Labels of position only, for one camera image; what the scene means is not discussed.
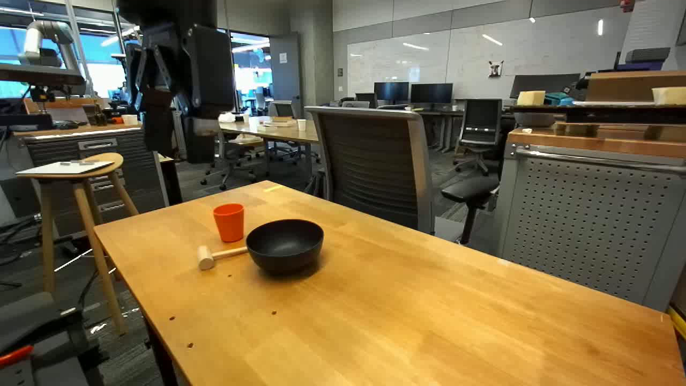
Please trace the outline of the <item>black office chair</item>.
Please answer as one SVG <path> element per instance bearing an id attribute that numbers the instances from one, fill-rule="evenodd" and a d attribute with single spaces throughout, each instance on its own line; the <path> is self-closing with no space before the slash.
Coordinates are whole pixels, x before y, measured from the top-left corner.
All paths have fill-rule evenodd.
<path id="1" fill-rule="evenodd" d="M 497 149 L 502 125 L 500 98 L 468 98 L 458 149 L 468 153 L 457 161 L 458 181 L 444 186 L 442 195 L 468 206 L 466 226 L 458 243 L 468 245 L 475 218 L 491 193 L 500 186 L 497 162 L 486 161 L 486 155 Z"/>

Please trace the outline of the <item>white paper on stool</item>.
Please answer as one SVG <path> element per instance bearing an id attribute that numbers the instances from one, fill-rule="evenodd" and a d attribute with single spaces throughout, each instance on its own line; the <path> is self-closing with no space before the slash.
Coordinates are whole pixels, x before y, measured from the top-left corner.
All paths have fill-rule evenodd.
<path id="1" fill-rule="evenodd" d="M 47 162 L 47 165 L 36 165 L 36 168 L 27 168 L 18 171 L 18 176 L 29 176 L 29 178 L 38 178 L 38 176 L 82 176 L 95 170 L 102 170 L 111 165 L 111 161 L 55 161 L 55 162 Z"/>

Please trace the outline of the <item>computer monitor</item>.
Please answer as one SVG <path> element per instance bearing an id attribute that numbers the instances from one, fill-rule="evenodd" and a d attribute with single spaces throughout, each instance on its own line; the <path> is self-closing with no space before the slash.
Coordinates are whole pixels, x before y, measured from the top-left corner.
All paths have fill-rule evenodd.
<path id="1" fill-rule="evenodd" d="M 411 86 L 411 102 L 414 105 L 449 105 L 453 101 L 451 83 L 414 83 Z"/>
<path id="2" fill-rule="evenodd" d="M 409 83 L 407 82 L 376 82 L 374 91 L 376 91 L 380 108 L 409 102 Z"/>

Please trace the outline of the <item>grey mesh office chair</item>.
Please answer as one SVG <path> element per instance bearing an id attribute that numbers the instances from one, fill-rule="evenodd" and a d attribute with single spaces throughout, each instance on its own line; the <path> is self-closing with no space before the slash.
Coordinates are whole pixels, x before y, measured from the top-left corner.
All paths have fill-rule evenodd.
<path id="1" fill-rule="evenodd" d="M 414 112 L 308 110 L 323 161 L 323 198 L 340 206 L 436 231 L 425 123 Z"/>

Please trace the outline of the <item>wooden stool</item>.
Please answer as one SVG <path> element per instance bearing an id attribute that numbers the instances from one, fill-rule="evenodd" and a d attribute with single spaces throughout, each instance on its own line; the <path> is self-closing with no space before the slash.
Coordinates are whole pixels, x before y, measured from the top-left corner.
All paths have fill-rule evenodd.
<path id="1" fill-rule="evenodd" d="M 113 330 L 117 335 L 124 335 L 126 325 L 124 325 L 121 303 L 117 303 L 117 297 L 113 290 L 113 280 L 109 279 L 106 248 L 95 231 L 95 227 L 99 223 L 97 204 L 90 198 L 90 181 L 92 178 L 107 178 L 111 182 L 113 190 L 117 193 L 121 202 L 124 204 L 126 212 L 131 217 L 138 214 L 138 206 L 133 204 L 129 190 L 124 188 L 123 181 L 117 178 L 117 171 L 124 165 L 124 156 L 121 153 L 100 153 L 100 155 L 92 155 L 92 156 L 77 159 L 77 161 L 111 161 L 111 165 L 82 173 L 82 176 L 45 176 L 45 178 L 42 176 L 38 176 L 38 178 L 24 176 L 24 178 L 29 178 L 38 185 L 42 288 L 49 293 L 55 292 L 54 185 L 67 182 L 72 190 L 75 206 L 77 206 L 82 226 L 85 229 L 85 236 L 88 236 L 88 243 L 92 248 L 95 269 L 97 269 L 97 277 L 100 279 L 109 319 L 113 321 Z"/>

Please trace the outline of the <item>black tripod with equipment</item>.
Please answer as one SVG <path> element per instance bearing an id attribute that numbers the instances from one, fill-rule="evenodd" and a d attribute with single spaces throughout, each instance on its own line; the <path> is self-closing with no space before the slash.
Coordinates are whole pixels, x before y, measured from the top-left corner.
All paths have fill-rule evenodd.
<path id="1" fill-rule="evenodd" d="M 231 39 L 217 25 L 217 0 L 115 0 L 140 27 L 129 82 L 144 144 L 165 156 L 208 162 L 214 132 L 201 123 L 235 108 Z"/>

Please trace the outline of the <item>background wooden desk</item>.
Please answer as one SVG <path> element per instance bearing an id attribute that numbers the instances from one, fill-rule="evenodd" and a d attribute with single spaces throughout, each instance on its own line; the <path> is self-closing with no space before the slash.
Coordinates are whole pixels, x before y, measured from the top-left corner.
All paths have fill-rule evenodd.
<path id="1" fill-rule="evenodd" d="M 277 142 L 303 142 L 317 144 L 317 128 L 310 121 L 293 121 L 293 117 L 247 117 L 243 123 L 229 121 L 228 116 L 219 117 L 219 128 L 228 132 L 247 132 L 264 139 Z"/>

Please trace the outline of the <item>black bowl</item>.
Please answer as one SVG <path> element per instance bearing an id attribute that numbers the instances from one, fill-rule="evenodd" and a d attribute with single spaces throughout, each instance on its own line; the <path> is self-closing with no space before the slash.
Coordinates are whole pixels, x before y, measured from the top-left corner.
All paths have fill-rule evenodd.
<path id="1" fill-rule="evenodd" d="M 323 229 L 307 218 L 278 218 L 247 236 L 251 260 L 273 277 L 310 269 L 321 251 Z"/>

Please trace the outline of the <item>grey perforated cabinet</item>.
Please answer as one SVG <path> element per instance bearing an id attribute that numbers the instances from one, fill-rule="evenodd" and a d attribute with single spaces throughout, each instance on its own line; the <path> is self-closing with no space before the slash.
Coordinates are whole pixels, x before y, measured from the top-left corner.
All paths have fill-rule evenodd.
<path id="1" fill-rule="evenodd" d="M 495 218 L 502 258 L 663 310 L 686 267 L 686 146 L 516 128 Z"/>

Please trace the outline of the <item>small wooden mallet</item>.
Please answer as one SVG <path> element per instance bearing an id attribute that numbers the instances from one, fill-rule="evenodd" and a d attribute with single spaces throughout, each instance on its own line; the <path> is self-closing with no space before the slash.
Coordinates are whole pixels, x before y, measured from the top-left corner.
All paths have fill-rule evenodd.
<path id="1" fill-rule="evenodd" d="M 197 248 L 197 269 L 210 270 L 220 258 L 231 258 L 244 254 L 244 246 L 226 248 L 226 251 L 210 251 L 208 246 Z"/>

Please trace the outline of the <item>orange plastic cup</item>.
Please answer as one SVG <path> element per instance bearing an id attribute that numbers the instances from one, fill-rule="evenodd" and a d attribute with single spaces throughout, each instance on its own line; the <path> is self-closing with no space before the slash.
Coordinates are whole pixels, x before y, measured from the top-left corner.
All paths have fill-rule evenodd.
<path id="1" fill-rule="evenodd" d="M 213 211 L 219 239 L 222 243 L 237 243 L 244 239 L 244 206 L 243 204 L 222 204 Z"/>

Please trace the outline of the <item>left computer monitor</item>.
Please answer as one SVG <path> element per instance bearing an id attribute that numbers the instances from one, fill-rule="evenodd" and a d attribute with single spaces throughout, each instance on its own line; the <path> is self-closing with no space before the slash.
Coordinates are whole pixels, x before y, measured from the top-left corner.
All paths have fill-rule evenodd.
<path id="1" fill-rule="evenodd" d="M 374 91 L 376 91 L 380 108 L 409 102 L 409 83 L 407 82 L 376 82 Z"/>

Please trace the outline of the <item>right computer monitor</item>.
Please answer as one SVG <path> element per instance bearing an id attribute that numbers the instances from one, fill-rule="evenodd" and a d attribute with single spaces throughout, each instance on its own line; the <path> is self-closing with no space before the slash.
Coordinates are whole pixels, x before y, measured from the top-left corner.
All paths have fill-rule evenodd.
<path id="1" fill-rule="evenodd" d="M 411 102 L 414 105 L 449 105 L 453 101 L 451 83 L 414 83 L 411 86 Z"/>

